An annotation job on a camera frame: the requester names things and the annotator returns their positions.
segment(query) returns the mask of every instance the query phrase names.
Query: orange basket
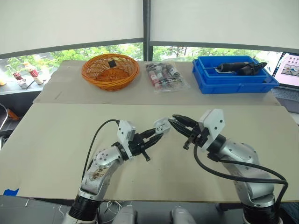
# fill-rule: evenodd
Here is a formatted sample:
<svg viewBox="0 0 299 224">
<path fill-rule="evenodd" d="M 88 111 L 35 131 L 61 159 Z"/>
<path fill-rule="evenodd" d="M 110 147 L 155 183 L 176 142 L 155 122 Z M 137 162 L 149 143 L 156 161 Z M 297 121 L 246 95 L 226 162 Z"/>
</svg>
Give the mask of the orange basket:
<svg viewBox="0 0 299 224">
<path fill-rule="evenodd" d="M 133 58 L 119 54 L 103 54 L 83 65 L 82 77 L 101 89 L 120 90 L 139 74 L 139 64 Z"/>
</svg>

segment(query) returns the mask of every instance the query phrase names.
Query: black cable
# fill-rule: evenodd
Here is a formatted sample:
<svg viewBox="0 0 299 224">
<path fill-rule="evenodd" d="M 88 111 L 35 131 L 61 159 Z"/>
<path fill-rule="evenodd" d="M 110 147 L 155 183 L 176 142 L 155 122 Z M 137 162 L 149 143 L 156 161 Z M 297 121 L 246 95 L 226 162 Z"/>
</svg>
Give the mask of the black cable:
<svg viewBox="0 0 299 224">
<path fill-rule="evenodd" d="M 98 220 L 98 224 L 102 223 L 101 213 L 100 213 L 100 207 L 98 207 L 98 209 L 97 209 L 97 220 Z"/>
<path fill-rule="evenodd" d="M 93 140 L 92 140 L 92 142 L 91 142 L 91 144 L 90 144 L 90 147 L 89 147 L 89 150 L 88 150 L 88 153 L 87 153 L 87 157 L 86 157 L 86 161 L 85 161 L 85 165 L 84 165 L 84 169 L 83 169 L 83 174 L 82 174 L 82 179 L 81 179 L 81 180 L 83 180 L 83 177 L 84 177 L 84 174 L 85 174 L 85 171 L 86 171 L 86 166 L 87 166 L 87 163 L 88 163 L 89 154 L 90 154 L 90 152 L 91 152 L 91 150 L 92 150 L 92 147 L 93 147 L 93 143 L 94 143 L 95 138 L 97 137 L 97 135 L 98 135 L 99 131 L 101 130 L 101 128 L 102 128 L 105 124 L 107 124 L 107 123 L 109 123 L 109 122 L 112 122 L 112 121 L 115 121 L 115 122 L 117 123 L 117 125 L 118 125 L 119 122 L 120 122 L 119 120 L 115 120 L 115 119 L 107 120 L 107 121 L 105 121 L 105 122 L 98 128 L 98 130 L 97 130 L 96 133 L 94 134 L 94 136 L 93 136 Z"/>
<path fill-rule="evenodd" d="M 266 167 L 263 167 L 263 166 L 260 166 L 260 165 L 256 165 L 256 164 L 252 164 L 252 163 L 247 163 L 247 162 L 240 162 L 240 161 L 231 161 L 231 160 L 220 160 L 219 162 L 223 162 L 223 163 L 232 163 L 232 164 L 237 164 L 237 165 L 243 165 L 243 166 L 248 166 L 248 167 L 253 167 L 253 168 L 257 168 L 257 169 L 260 169 L 260 170 L 263 170 L 263 171 L 266 171 L 270 174 L 273 174 L 275 176 L 277 176 L 278 178 L 280 178 L 281 180 L 284 180 L 286 181 L 286 179 L 279 173 L 275 172 L 274 170 L 271 170 L 269 168 L 266 168 Z M 278 197 L 277 197 L 277 200 L 276 200 L 276 205 L 279 207 L 280 206 L 280 203 L 281 203 L 281 199 L 282 197 L 284 196 L 287 188 L 288 188 L 289 184 L 288 182 L 286 182 L 284 184 L 284 186 L 282 187 Z"/>
<path fill-rule="evenodd" d="M 220 173 L 217 172 L 209 167 L 206 167 L 198 158 L 197 156 L 197 149 L 198 146 L 197 144 L 195 144 L 194 146 L 194 158 L 197 162 L 197 164 L 202 167 L 205 171 L 214 174 L 216 176 L 222 177 L 222 178 L 226 178 L 229 180 L 233 180 L 233 181 L 241 181 L 241 182 L 251 182 L 251 183 L 277 183 L 277 184 L 284 184 L 287 188 L 288 186 L 288 182 L 286 180 L 277 180 L 277 179 L 264 179 L 264 178 L 249 178 L 249 177 L 241 177 L 241 176 L 233 176 L 233 175 L 228 175 L 228 174 L 224 174 L 224 173 Z M 279 196 L 281 196 L 281 194 L 283 195 L 284 192 L 286 191 L 286 188 L 282 188 L 281 193 L 279 194 Z"/>
<path fill-rule="evenodd" d="M 26 90 L 34 83 L 34 80 L 27 86 Z"/>
</svg>

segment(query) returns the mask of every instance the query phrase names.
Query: blue plastic crate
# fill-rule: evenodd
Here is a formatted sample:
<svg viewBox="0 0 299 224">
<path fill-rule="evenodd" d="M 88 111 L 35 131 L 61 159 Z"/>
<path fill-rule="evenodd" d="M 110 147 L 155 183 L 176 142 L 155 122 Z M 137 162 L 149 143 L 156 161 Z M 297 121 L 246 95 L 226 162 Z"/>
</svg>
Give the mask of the blue plastic crate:
<svg viewBox="0 0 299 224">
<path fill-rule="evenodd" d="M 197 60 L 193 60 L 192 72 L 202 94 L 268 92 L 279 85 L 271 75 L 268 75 L 263 83 L 207 84 L 196 64 Z"/>
<path fill-rule="evenodd" d="M 196 66 L 207 84 L 262 83 L 269 75 L 265 69 L 261 69 L 254 76 L 239 76 L 235 72 L 219 73 L 216 69 L 211 69 L 221 63 L 232 62 L 254 62 L 254 64 L 258 64 L 257 60 L 249 56 L 200 56 Z"/>
</svg>

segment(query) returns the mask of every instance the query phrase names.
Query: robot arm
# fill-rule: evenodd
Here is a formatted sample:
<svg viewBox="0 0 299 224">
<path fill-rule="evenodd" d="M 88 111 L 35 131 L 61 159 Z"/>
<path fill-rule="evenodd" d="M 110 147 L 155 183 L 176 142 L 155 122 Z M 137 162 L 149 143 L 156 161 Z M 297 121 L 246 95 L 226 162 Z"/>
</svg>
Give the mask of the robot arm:
<svg viewBox="0 0 299 224">
<path fill-rule="evenodd" d="M 97 209 L 104 198 L 112 174 L 124 161 L 131 160 L 133 156 L 143 154 L 146 161 L 149 161 L 150 157 L 145 150 L 156 144 L 163 135 L 155 133 L 154 128 L 141 134 L 135 133 L 132 124 L 120 120 L 117 131 L 119 141 L 111 147 L 96 151 L 63 224 L 94 224 Z"/>
<path fill-rule="evenodd" d="M 254 179 L 270 179 L 270 175 L 260 169 L 251 166 L 229 163 L 245 162 L 247 164 L 259 165 L 256 150 L 251 146 L 238 143 L 232 139 L 226 139 L 220 134 L 225 126 L 223 111 L 219 109 L 207 111 L 199 122 L 185 116 L 173 115 L 169 119 L 170 124 L 188 140 L 184 149 L 188 149 L 191 143 L 201 147 L 202 151 L 208 151 L 208 158 L 213 161 L 228 161 L 223 163 L 229 173 L 236 177 Z M 278 209 L 275 206 L 272 183 L 241 182 L 234 181 L 237 194 L 243 204 L 244 222 L 275 223 L 280 222 Z"/>
</svg>

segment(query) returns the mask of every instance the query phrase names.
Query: laptop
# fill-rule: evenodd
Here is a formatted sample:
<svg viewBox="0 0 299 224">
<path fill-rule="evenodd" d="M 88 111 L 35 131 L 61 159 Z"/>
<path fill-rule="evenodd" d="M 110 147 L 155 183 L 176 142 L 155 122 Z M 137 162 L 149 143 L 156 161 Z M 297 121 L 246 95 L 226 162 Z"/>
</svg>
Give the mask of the laptop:
<svg viewBox="0 0 299 224">
<path fill-rule="evenodd" d="M 299 113 L 299 54 L 283 52 L 273 77 L 279 82 L 273 95 L 288 112 Z"/>
</svg>

